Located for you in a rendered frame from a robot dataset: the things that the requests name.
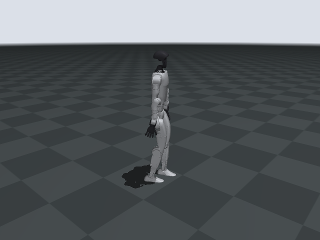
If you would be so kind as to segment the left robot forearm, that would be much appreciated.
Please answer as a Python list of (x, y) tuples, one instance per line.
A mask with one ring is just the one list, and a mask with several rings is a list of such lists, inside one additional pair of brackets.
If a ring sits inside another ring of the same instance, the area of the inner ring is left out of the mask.
[(167, 94), (166, 101), (165, 101), (165, 103), (163, 105), (163, 109), (167, 110), (168, 109), (168, 105), (169, 105), (169, 95)]

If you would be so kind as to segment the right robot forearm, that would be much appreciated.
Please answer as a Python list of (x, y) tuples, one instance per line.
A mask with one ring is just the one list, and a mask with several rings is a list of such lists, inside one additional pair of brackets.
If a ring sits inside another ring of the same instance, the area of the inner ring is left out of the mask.
[(158, 119), (158, 111), (159, 111), (159, 107), (158, 107), (159, 101), (157, 99), (154, 99), (152, 101), (151, 104), (151, 125), (155, 125), (156, 124), (156, 120)]

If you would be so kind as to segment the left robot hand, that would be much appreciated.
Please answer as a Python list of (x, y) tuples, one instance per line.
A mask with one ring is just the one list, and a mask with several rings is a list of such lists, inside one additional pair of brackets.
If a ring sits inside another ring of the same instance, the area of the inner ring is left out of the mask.
[(171, 119), (170, 115), (169, 115), (169, 106), (167, 106), (167, 109), (164, 109), (164, 111), (166, 112), (167, 116), (169, 117), (169, 120)]

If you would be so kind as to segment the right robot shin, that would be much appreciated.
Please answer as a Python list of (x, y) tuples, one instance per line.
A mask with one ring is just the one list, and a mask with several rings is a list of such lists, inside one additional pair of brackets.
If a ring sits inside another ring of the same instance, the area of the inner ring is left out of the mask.
[[(163, 152), (163, 153), (164, 153), (164, 152)], [(156, 170), (158, 169), (159, 164), (160, 164), (160, 162), (161, 162), (163, 153), (161, 154), (158, 149), (155, 149), (155, 150), (152, 152), (152, 157), (151, 157), (151, 162), (150, 162), (151, 168), (150, 168), (149, 178), (152, 178), (152, 179), (153, 179), (154, 174), (156, 173)]]

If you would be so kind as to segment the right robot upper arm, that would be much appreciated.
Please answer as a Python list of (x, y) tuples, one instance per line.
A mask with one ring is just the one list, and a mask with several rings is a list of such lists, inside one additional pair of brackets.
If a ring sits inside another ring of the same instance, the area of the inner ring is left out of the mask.
[(160, 93), (160, 85), (162, 83), (162, 78), (160, 75), (155, 75), (152, 78), (152, 102), (154, 99), (158, 100), (158, 105), (161, 104), (161, 99), (158, 98), (158, 95)]

